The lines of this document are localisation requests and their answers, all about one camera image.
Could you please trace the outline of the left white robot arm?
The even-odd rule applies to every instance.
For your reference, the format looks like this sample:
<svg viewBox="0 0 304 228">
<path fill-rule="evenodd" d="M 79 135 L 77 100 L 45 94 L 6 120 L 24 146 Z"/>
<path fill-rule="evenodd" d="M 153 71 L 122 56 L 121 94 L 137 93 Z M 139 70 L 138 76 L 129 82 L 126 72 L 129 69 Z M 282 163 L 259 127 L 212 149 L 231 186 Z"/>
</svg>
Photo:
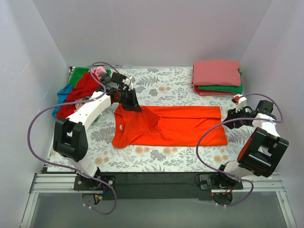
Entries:
<svg viewBox="0 0 304 228">
<path fill-rule="evenodd" d="M 86 132 L 93 121 L 113 103 L 121 104 L 125 111 L 140 112 L 136 91 L 130 78 L 114 72 L 101 76 L 101 83 L 89 93 L 90 99 L 73 114 L 59 118 L 55 123 L 53 149 L 68 159 L 74 168 L 84 176 L 85 185 L 96 190 L 101 178 L 96 165 L 88 158 Z"/>
</svg>

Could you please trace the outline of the orange t shirt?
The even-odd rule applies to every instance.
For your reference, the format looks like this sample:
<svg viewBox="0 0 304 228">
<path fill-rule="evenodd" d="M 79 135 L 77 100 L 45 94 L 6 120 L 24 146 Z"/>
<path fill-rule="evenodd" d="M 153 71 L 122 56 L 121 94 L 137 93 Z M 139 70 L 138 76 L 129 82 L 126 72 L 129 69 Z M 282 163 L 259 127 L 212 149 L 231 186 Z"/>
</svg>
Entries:
<svg viewBox="0 0 304 228">
<path fill-rule="evenodd" d="M 147 146 L 222 146 L 228 140 L 218 106 L 141 106 L 140 112 L 126 111 L 119 105 L 114 113 L 115 135 L 112 145 Z"/>
</svg>

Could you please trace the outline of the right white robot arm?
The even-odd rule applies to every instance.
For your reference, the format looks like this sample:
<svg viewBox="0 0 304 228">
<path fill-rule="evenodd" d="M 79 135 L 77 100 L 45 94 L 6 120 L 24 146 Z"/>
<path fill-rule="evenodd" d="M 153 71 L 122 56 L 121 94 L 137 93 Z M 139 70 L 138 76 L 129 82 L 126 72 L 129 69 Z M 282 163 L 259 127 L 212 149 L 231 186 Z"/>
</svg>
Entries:
<svg viewBox="0 0 304 228">
<path fill-rule="evenodd" d="M 288 140 L 280 137 L 276 131 L 272 102 L 261 100 L 254 110 L 247 105 L 247 99 L 244 97 L 236 96 L 233 102 L 237 106 L 228 111 L 225 120 L 236 118 L 239 120 L 226 123 L 225 126 L 229 129 L 250 126 L 254 127 L 254 131 L 237 159 L 219 167 L 220 171 L 214 181 L 221 189 L 235 186 L 238 178 L 248 175 L 269 177 L 289 146 Z M 258 118 L 258 120 L 240 120 L 240 118 Z"/>
</svg>

